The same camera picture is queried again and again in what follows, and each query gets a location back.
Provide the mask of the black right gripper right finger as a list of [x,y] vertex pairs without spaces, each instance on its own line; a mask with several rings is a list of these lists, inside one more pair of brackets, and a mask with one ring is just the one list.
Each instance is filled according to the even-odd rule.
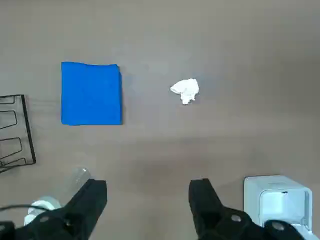
[[207,178],[190,181],[188,201],[199,240],[305,239],[288,222],[271,219],[259,226],[247,213],[224,206]]

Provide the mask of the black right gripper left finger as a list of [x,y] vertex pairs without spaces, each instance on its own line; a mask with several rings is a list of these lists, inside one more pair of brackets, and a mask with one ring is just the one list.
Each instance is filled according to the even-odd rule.
[[2,240],[88,240],[108,201],[107,182],[88,179],[63,206],[50,209],[35,204],[15,204],[1,207],[32,209],[40,213],[28,224],[16,227],[12,221],[0,222]]

